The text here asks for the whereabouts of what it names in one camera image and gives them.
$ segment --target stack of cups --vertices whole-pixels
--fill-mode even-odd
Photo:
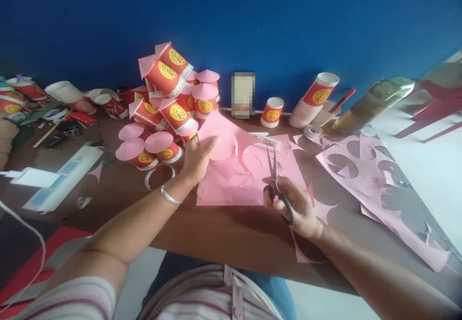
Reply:
[[[50,84],[45,88],[45,92],[79,112],[88,115],[96,112],[96,107],[91,101],[68,81]]]
[[[272,97],[266,102],[265,110],[260,118],[260,123],[266,128],[275,128],[279,124],[284,101],[280,98]]]
[[[319,113],[340,78],[329,72],[318,74],[305,96],[300,99],[289,118],[295,128],[304,128]]]

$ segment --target blue wall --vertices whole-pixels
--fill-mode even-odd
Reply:
[[[280,96],[290,111],[318,72],[340,76],[338,99],[380,77],[420,77],[462,49],[462,0],[2,0],[2,9],[0,74],[81,90],[138,86],[137,59],[171,40],[197,70],[221,74],[225,107],[233,71],[256,72],[257,109]]]

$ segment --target wooden table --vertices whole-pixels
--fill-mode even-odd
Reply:
[[[223,114],[231,118],[229,112]],[[259,123],[260,116],[249,120],[232,119],[233,123],[247,131],[268,131],[271,135],[299,135],[300,129],[288,124],[283,116],[278,127],[266,129]],[[89,139],[101,135],[106,152],[115,152],[121,141],[117,134],[129,120],[115,120],[101,115],[100,125],[89,127],[78,137],[70,137],[58,149],[32,149],[31,146],[45,131],[38,131],[25,145],[11,155],[8,169],[20,170],[27,166],[57,171]],[[300,145],[308,152],[294,151],[305,182],[313,183],[315,197],[327,204],[339,206],[329,213],[332,226],[351,239],[408,268],[417,276],[435,286],[455,302],[460,302],[458,291],[460,278],[448,270],[434,273],[399,237],[384,225],[360,214],[359,202],[338,184],[314,158],[321,150],[312,142],[302,139]],[[179,171],[183,158],[174,163]],[[34,188],[10,185],[0,179],[1,199],[18,214],[45,222],[95,232],[124,208],[146,195],[144,175],[128,162],[115,160],[97,183],[94,176],[85,176],[68,197],[53,212],[41,215],[23,210],[22,206],[36,192]],[[394,175],[406,180],[398,167]],[[166,181],[167,173],[156,174],[157,185]],[[443,230],[438,226],[417,193],[413,189],[396,189],[393,197],[385,199],[392,209],[403,210],[403,220],[415,233],[424,237],[427,221],[434,230],[435,239],[443,248],[457,253]],[[79,209],[79,199],[91,197],[90,203]],[[287,225],[279,215],[259,206],[207,206],[197,207],[194,189],[178,211],[160,231],[151,246],[248,269],[263,274],[354,293],[351,285],[330,263],[299,264],[296,261],[294,243]],[[306,240],[298,240],[301,249],[310,257],[318,257],[319,251]],[[454,256],[452,262],[459,260]]]

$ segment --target person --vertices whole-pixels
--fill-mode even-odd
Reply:
[[[100,228],[63,267],[19,319],[111,319],[128,266],[148,247],[182,201],[204,177],[218,140],[186,147],[184,167],[173,179]],[[271,178],[263,179],[271,184]],[[382,319],[452,319],[461,309],[405,268],[354,243],[313,213],[309,196],[278,177],[290,199],[293,229],[317,245]],[[288,218],[282,201],[265,207]],[[285,281],[167,253],[139,319],[295,319]]]

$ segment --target red chair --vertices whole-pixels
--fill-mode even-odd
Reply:
[[[83,237],[89,237],[91,233],[75,230],[67,227],[60,227],[46,242],[47,252],[45,255],[45,262],[54,254],[56,249],[64,243]],[[41,249],[37,251],[34,256],[22,266],[15,275],[8,281],[8,283],[0,290],[0,305],[4,304],[10,298],[18,294],[29,282],[34,278],[42,261]],[[31,285],[47,281],[53,275],[53,269],[44,269],[34,280]],[[27,300],[12,304],[4,312],[0,313],[0,320],[12,318],[21,313],[27,308],[34,300]],[[4,310],[8,305],[0,306],[0,311]]]

